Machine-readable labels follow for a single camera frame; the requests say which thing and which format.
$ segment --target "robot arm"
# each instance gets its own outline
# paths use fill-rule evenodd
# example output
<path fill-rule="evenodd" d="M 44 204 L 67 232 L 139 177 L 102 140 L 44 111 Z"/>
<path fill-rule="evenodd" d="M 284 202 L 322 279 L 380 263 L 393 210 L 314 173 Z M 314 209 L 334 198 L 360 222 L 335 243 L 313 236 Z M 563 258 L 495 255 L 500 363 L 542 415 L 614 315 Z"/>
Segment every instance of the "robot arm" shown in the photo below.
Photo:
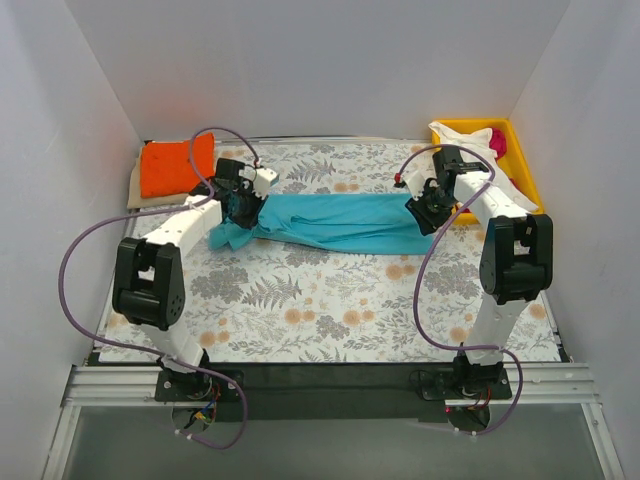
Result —
<path fill-rule="evenodd" d="M 444 147 L 433 158 L 437 178 L 415 171 L 402 179 L 412 195 L 407 208 L 423 235 L 435 232 L 456 202 L 471 199 L 489 179 L 482 163 L 463 162 L 455 147 Z M 504 347 L 520 313 L 551 284 L 553 224 L 547 215 L 519 207 L 494 185 L 470 209 L 486 229 L 480 262 L 484 293 L 465 345 Z M 469 364 L 487 369 L 502 362 L 496 350 L 468 351 L 466 357 Z"/>
<path fill-rule="evenodd" d="M 182 261 L 225 218 L 243 228 L 255 226 L 278 175 L 267 168 L 221 158 L 210 181 L 216 190 L 212 200 L 194 206 L 207 198 L 208 189 L 199 185 L 185 201 L 191 208 L 171 216 L 143 238 L 120 242 L 112 298 L 113 309 L 138 325 L 157 349 L 167 353 L 159 360 L 161 368 L 193 398 L 206 394 L 208 380 L 172 359 L 196 366 L 206 365 L 209 359 L 181 318 L 186 293 Z"/>

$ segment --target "orange cloth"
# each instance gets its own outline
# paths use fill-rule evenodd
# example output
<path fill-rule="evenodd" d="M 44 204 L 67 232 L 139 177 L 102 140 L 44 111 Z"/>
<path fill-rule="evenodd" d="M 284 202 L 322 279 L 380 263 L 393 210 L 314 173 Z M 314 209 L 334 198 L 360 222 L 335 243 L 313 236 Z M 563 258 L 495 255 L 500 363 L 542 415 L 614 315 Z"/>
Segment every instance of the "orange cloth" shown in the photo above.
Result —
<path fill-rule="evenodd" d="M 213 176 L 213 134 L 199 136 L 193 145 L 198 170 Z M 200 183 L 189 161 L 189 142 L 150 142 L 140 154 L 140 196 L 164 197 L 188 193 Z"/>

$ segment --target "orange box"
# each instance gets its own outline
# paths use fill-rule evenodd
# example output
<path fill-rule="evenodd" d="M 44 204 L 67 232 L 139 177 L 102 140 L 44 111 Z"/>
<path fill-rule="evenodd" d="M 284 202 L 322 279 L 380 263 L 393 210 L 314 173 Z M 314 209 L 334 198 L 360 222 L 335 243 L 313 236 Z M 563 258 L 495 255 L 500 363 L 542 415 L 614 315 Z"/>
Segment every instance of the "orange box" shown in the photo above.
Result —
<path fill-rule="evenodd" d="M 518 190 L 538 205 L 538 209 L 533 213 L 544 213 L 540 195 L 538 195 L 536 185 L 533 183 L 533 177 L 520 149 L 518 137 L 516 137 L 516 132 L 509 120 L 506 118 L 448 118 L 436 121 L 464 134 L 470 134 L 483 128 L 497 128 L 502 131 L 507 139 L 507 153 L 498 160 L 498 166 L 507 174 Z M 440 137 L 434 132 L 431 133 L 431 143 L 434 145 L 440 143 Z M 472 223 L 478 223 L 472 213 L 461 213 L 454 222 L 455 225 L 470 225 Z"/>

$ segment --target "white cloth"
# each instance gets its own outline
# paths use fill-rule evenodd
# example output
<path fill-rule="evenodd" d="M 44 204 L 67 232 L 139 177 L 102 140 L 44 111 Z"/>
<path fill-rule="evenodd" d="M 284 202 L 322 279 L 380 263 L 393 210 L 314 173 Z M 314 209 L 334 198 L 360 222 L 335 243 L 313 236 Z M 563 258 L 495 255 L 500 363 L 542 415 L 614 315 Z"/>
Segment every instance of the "white cloth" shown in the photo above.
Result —
<path fill-rule="evenodd" d="M 507 174 L 496 163 L 496 156 L 498 155 L 495 150 L 489 147 L 491 141 L 491 135 L 493 131 L 490 128 L 483 128 L 471 134 L 458 133 L 452 128 L 441 124 L 440 122 L 431 122 L 429 128 L 440 137 L 440 143 L 450 143 L 452 145 L 459 145 L 473 150 L 496 170 L 496 178 L 493 180 L 493 184 L 502 190 L 516 205 L 524 208 L 529 212 L 533 212 L 538 209 L 538 206 L 529 200 L 520 190 L 518 190 Z M 478 159 L 467 152 L 460 152 L 462 160 L 465 162 L 477 162 Z"/>

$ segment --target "colored wire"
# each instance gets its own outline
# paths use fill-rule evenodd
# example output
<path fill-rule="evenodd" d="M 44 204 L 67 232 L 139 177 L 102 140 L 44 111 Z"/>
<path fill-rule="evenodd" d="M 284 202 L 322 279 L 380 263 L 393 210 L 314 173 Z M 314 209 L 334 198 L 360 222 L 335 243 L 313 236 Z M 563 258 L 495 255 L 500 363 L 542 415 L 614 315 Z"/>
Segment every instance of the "colored wire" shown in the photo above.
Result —
<path fill-rule="evenodd" d="M 240 135 L 239 133 L 235 132 L 234 130 L 231 130 L 229 128 L 225 128 L 225 127 L 206 127 L 203 128 L 199 131 L 197 131 L 196 133 L 193 134 L 193 136 L 191 137 L 191 140 L 189 141 L 189 161 L 191 162 L 191 167 L 193 168 L 193 171 L 195 172 L 195 174 L 198 176 L 198 178 L 200 179 L 201 182 L 203 182 L 207 189 L 209 190 L 209 195 L 207 196 L 207 198 L 194 203 L 192 206 L 189 205 L 184 205 L 184 206 L 180 206 L 180 207 L 171 207 L 171 208 L 166 208 L 166 209 L 162 209 L 162 210 L 156 210 L 156 211 L 152 211 L 152 212 L 137 212 L 137 213 L 132 213 L 132 214 L 128 214 L 128 215 L 120 215 L 120 216 L 116 216 L 116 217 L 111 217 L 111 218 L 107 218 L 105 220 L 102 220 L 98 223 L 96 223 L 95 225 L 92 225 L 91 227 L 87 228 L 85 231 L 83 231 L 80 235 L 78 235 L 75 240 L 73 240 L 73 242 L 71 242 L 71 245 L 69 245 L 69 248 L 67 249 L 67 251 L 65 252 L 64 256 L 62 257 L 62 262 L 60 263 L 60 269 L 58 271 L 58 298 L 60 300 L 60 306 L 62 307 L 62 311 L 64 312 L 65 317 L 67 317 L 67 320 L 69 321 L 69 323 L 71 324 L 71 326 L 73 328 L 75 328 L 78 332 L 80 332 L 82 335 L 84 335 L 85 337 L 88 337 L 94 341 L 100 342 L 100 343 L 104 343 L 106 345 L 111 345 L 113 347 L 118 347 L 118 348 L 129 348 L 131 350 L 137 350 L 139 352 L 145 352 L 145 353 L 150 353 L 151 355 L 157 355 L 158 357 L 168 357 L 167 354 L 165 354 L 164 352 L 161 352 L 160 350 L 156 350 L 155 348 L 150 348 L 150 347 L 143 347 L 141 345 L 135 345 L 132 343 L 123 343 L 123 342 L 118 342 L 115 340 L 110 340 L 108 338 L 102 337 L 100 335 L 96 335 L 95 333 L 91 332 L 90 330 L 86 329 L 85 327 L 83 327 L 80 322 L 78 322 L 75 317 L 73 316 L 73 314 L 71 313 L 71 310 L 69 308 L 69 304 L 67 302 L 67 295 L 65 292 L 65 278 L 66 278 L 66 272 L 67 272 L 67 266 L 69 264 L 69 260 L 71 258 L 71 255 L 73 254 L 73 252 L 75 251 L 75 249 L 77 248 L 77 246 L 80 244 L 80 242 L 82 242 L 82 240 L 84 240 L 87 236 L 89 236 L 91 233 L 95 232 L 96 230 L 105 227 L 107 225 L 110 225 L 112 223 L 116 223 L 116 222 L 122 222 L 124 220 L 129 220 L 129 219 L 133 219 L 133 218 L 141 218 L 141 217 L 149 217 L 152 215 L 162 215 L 162 214 L 166 214 L 166 213 L 178 213 L 178 212 L 182 212 L 182 211 L 186 211 L 189 210 L 190 208 L 194 208 L 194 207 L 199 207 L 201 205 L 204 205 L 205 203 L 209 202 L 210 200 L 213 199 L 213 195 L 215 194 L 215 189 L 213 188 L 213 186 L 211 185 L 211 183 L 209 183 L 207 181 L 207 179 L 202 175 L 202 173 L 200 173 L 200 171 L 198 170 L 198 167 L 196 165 L 195 159 L 194 159 L 194 155 L 193 155 L 193 144 L 195 142 L 195 139 L 202 135 L 205 132 L 208 132 L 210 130 L 222 130 L 228 133 L 231 133 L 232 135 L 235 135 L 236 137 L 238 137 L 240 140 L 242 140 L 242 142 L 249 147 L 249 150 L 251 150 L 251 152 L 254 155 L 254 165 L 259 165 L 260 164 L 260 158 L 258 157 L 257 152 L 255 151 L 255 149 L 253 148 L 253 146 L 249 143 L 249 141 L 244 138 L 242 135 Z M 242 423 L 240 425 L 240 428 L 238 429 L 238 433 L 236 434 L 236 436 L 227 444 L 224 445 L 218 445 L 216 443 L 213 443 L 209 440 L 200 438 L 200 437 L 196 437 L 196 436 L 191 436 L 190 438 L 198 443 L 201 443 L 202 445 L 205 445 L 207 447 L 210 448 L 214 448 L 216 450 L 226 450 L 228 448 L 231 448 L 232 446 L 234 446 L 242 437 L 242 434 L 244 433 L 245 429 L 247 428 L 247 421 L 249 419 L 249 405 L 247 404 L 247 397 L 245 396 L 244 391 L 242 390 L 242 388 L 240 387 L 240 385 L 238 385 L 238 383 L 233 380 L 230 377 L 227 377 L 226 375 L 216 372 L 214 370 L 209 370 L 207 368 L 202 368 L 202 367 L 198 367 L 196 365 L 190 365 L 186 362 L 183 362 L 182 360 L 179 360 L 177 358 L 171 358 L 171 361 L 173 361 L 174 363 L 180 365 L 181 367 L 184 368 L 188 368 L 190 370 L 194 370 L 196 372 L 200 372 L 203 373 L 207 376 L 210 377 L 215 377 L 218 378 L 224 382 L 230 383 L 231 385 L 233 385 L 233 387 L 235 387 L 236 391 L 238 392 L 238 395 L 240 396 L 240 401 L 242 402 Z M 184 429 L 180 430 L 180 433 L 187 436 L 189 435 L 188 432 L 186 432 Z"/>
<path fill-rule="evenodd" d="M 427 334 L 427 332 L 424 330 L 424 328 L 422 327 L 422 324 L 420 322 L 420 312 L 419 312 L 419 308 L 418 308 L 418 299 L 420 298 L 420 287 L 422 286 L 422 279 L 424 278 L 424 273 L 425 273 L 425 271 L 427 269 L 427 265 L 429 264 L 429 260 L 431 260 L 431 257 L 433 256 L 433 252 L 435 251 L 436 247 L 440 243 L 440 240 L 442 240 L 442 237 L 444 237 L 445 232 L 453 224 L 453 222 L 455 222 L 456 218 L 458 218 L 458 216 L 462 212 L 464 212 L 467 208 L 469 208 L 471 206 L 471 204 L 473 202 L 475 202 L 489 188 L 489 186 L 491 185 L 491 182 L 493 181 L 493 179 L 496 176 L 496 171 L 495 171 L 495 169 L 493 168 L 493 166 L 489 162 L 487 162 L 484 158 L 482 158 L 481 155 L 478 155 L 476 152 L 474 152 L 473 150 L 471 150 L 469 148 L 462 147 L 460 145 L 437 144 L 437 145 L 429 145 L 427 147 L 421 148 L 420 150 L 415 152 L 413 155 L 411 155 L 409 158 L 407 158 L 407 160 L 400 167 L 400 170 L 398 170 L 398 174 L 402 174 L 404 172 L 405 168 L 407 167 L 407 165 L 409 165 L 409 163 L 411 163 L 411 161 L 414 158 L 416 158 L 418 155 L 420 155 L 421 153 L 428 152 L 430 150 L 434 150 L 436 148 L 442 148 L 442 147 L 454 147 L 454 148 L 457 148 L 458 150 L 461 150 L 463 152 L 467 152 L 470 155 L 473 155 L 474 157 L 476 157 L 480 162 L 482 162 L 489 169 L 490 173 L 489 173 L 489 178 L 487 179 L 485 184 L 482 185 L 482 187 L 480 187 L 480 189 L 475 194 L 473 194 L 471 196 L 471 198 L 469 198 L 469 200 L 467 200 L 458 210 L 456 210 L 453 213 L 453 215 L 451 215 L 447 219 L 447 221 L 444 223 L 444 225 L 442 225 L 442 227 L 436 233 L 436 236 L 435 236 L 435 238 L 433 240 L 433 243 L 429 247 L 429 250 L 427 250 L 427 253 L 424 256 L 424 260 L 422 260 L 422 264 L 420 265 L 420 269 L 418 270 L 418 277 L 416 279 L 416 285 L 415 285 L 415 288 L 413 290 L 413 304 L 412 304 L 413 319 L 415 321 L 416 328 L 418 329 L 418 332 L 420 333 L 422 338 L 424 338 L 430 345 L 432 345 L 432 346 L 434 346 L 436 348 L 440 348 L 442 350 L 447 350 L 447 351 L 451 351 L 451 352 L 469 352 L 469 351 L 473 351 L 473 350 L 497 350 L 497 351 L 502 352 L 502 353 L 508 355 L 509 357 L 511 357 L 511 359 L 515 363 L 516 369 L 518 370 L 518 389 L 516 390 L 516 394 L 513 397 L 513 402 L 511 402 L 511 405 L 509 405 L 509 408 L 507 409 L 505 414 L 495 423 L 495 425 L 492 425 L 491 427 L 489 427 L 489 428 L 487 428 L 485 430 L 482 430 L 481 432 L 476 432 L 475 433 L 477 435 L 485 435 L 487 433 L 491 433 L 491 432 L 495 431 L 496 429 L 500 428 L 500 426 L 502 426 L 504 424 L 504 422 L 506 422 L 509 419 L 509 417 L 511 416 L 511 414 L 515 410 L 516 405 L 518 405 L 518 400 L 520 400 L 520 396 L 522 395 L 522 387 L 523 387 L 522 365 L 520 364 L 520 361 L 518 360 L 518 357 L 516 357 L 514 353 L 512 353 L 508 349 L 506 349 L 504 347 L 500 347 L 498 345 L 473 345 L 473 346 L 457 346 L 457 347 L 455 347 L 455 346 L 452 346 L 452 345 L 445 345 L 444 343 L 440 343 L 440 342 L 437 342 L 436 340 L 432 339 Z M 439 429 L 437 427 L 427 427 L 427 428 L 435 428 L 437 430 L 443 430 L 443 429 Z"/>

